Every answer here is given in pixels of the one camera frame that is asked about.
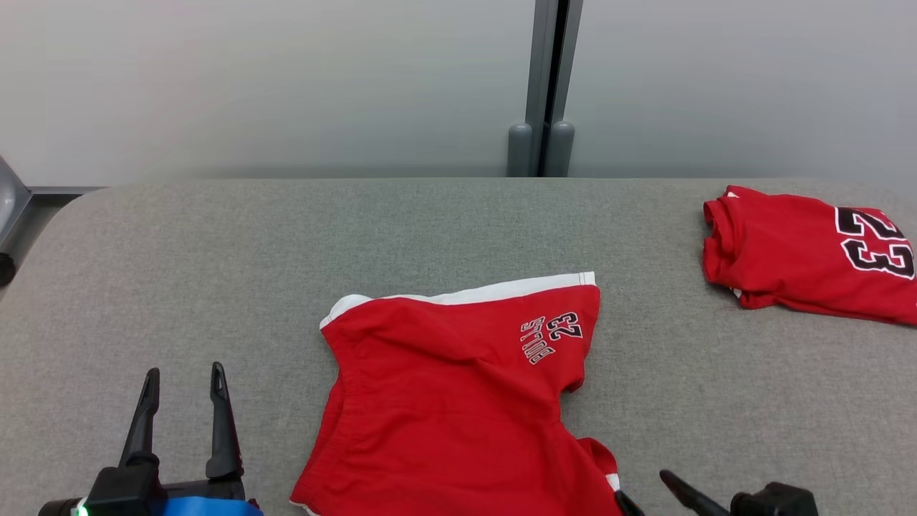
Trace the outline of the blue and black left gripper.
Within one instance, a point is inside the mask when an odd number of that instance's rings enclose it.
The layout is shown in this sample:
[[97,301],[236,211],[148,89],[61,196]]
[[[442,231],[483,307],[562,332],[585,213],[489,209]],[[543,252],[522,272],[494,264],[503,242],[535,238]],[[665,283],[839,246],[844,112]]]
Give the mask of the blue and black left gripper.
[[[211,457],[206,462],[208,480],[239,479],[244,474],[238,431],[220,362],[211,367],[210,399],[213,404]],[[153,421],[160,400],[160,369],[152,367],[140,390],[119,467],[138,464],[158,466],[152,449]],[[146,489],[118,489],[105,484],[93,487],[88,496],[52,500],[40,515],[262,515],[253,499],[246,499],[239,480],[206,480],[157,484]]]

